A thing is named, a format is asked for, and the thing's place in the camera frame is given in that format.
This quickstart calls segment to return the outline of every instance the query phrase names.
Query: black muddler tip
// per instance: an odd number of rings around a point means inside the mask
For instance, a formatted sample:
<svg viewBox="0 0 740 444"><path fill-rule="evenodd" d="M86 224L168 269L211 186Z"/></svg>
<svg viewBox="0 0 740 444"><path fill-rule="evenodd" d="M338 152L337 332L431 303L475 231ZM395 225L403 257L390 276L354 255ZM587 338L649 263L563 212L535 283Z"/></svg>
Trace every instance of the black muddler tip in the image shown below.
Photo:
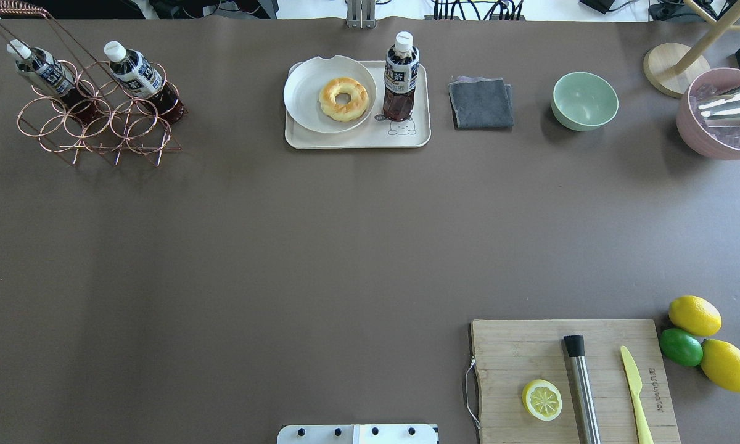
<svg viewBox="0 0 740 444"><path fill-rule="evenodd" d="M584 335L566 335L564 340L567 347L567 356L571 358L584 356Z"/></svg>

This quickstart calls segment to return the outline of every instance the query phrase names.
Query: metal muddler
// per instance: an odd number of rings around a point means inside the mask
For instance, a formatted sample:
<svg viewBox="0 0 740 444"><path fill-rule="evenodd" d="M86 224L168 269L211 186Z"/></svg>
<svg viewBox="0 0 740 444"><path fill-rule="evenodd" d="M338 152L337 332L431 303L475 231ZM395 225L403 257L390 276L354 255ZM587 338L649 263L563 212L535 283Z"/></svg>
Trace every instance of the metal muddler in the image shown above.
<svg viewBox="0 0 740 444"><path fill-rule="evenodd" d="M598 428L598 417L595 416L595 404L592 402L590 372L586 368L584 335L566 335L564 340L567 354L570 356L570 366L573 369L573 382L578 391L578 405L581 408L585 442L601 444L601 431Z"/></svg>
<svg viewBox="0 0 740 444"><path fill-rule="evenodd" d="M740 126L740 86L697 103L707 126Z"/></svg>

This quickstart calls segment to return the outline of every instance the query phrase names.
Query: bagel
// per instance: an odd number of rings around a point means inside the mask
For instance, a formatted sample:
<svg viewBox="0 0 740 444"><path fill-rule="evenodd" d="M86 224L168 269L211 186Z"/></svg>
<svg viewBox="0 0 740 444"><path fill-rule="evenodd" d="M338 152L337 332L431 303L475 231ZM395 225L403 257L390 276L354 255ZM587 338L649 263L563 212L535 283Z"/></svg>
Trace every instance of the bagel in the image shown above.
<svg viewBox="0 0 740 444"><path fill-rule="evenodd" d="M338 104L335 98L339 94L351 96L347 104ZM351 121L361 117L370 99L361 83L352 78L334 78L326 84L318 95L321 110L336 121Z"/></svg>

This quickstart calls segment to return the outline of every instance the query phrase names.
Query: copper wire rack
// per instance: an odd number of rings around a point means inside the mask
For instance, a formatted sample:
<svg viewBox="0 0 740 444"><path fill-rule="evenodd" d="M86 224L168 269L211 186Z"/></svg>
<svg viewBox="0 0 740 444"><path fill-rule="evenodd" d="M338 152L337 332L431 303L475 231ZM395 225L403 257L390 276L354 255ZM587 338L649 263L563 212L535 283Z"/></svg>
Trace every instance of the copper wire rack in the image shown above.
<svg viewBox="0 0 740 444"><path fill-rule="evenodd" d="M114 167L119 166L124 152L130 152L141 155L158 167L164 152L181 149L170 124L160 117L179 104L183 107L178 99L178 89L172 82L167 82L164 67L153 64L162 76L162 88L169 85L175 91L175 103L169 110L159 110L151 101L131 96L112 78L108 62L97 60L45 9L26 2L0 0L0 17L45 19L74 60L58 61L74 76L74 85L84 97L80 103L66 107L60 99L47 96L32 86L38 97L25 104L17 115L18 130L35 139L46 152L52 152L72 166L80 160L80 152L94 152ZM7 44L12 39L24 43L1 22L0 35ZM79 51L75 51L72 45L76 45ZM86 54L86 62L77 56L78 52ZM96 117L89 123L83 123L72 112L84 106L96 107ZM183 113L189 113L186 107L183 107Z"/></svg>

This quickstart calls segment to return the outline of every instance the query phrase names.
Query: green bowl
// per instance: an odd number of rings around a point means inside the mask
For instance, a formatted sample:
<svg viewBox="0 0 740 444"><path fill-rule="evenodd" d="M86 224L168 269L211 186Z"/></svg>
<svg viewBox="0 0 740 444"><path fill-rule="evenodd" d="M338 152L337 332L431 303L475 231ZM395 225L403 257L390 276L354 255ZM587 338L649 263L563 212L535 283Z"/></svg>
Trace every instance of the green bowl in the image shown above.
<svg viewBox="0 0 740 444"><path fill-rule="evenodd" d="M612 85L592 73L569 73L554 85L551 110L556 120L576 131L598 129L619 109Z"/></svg>

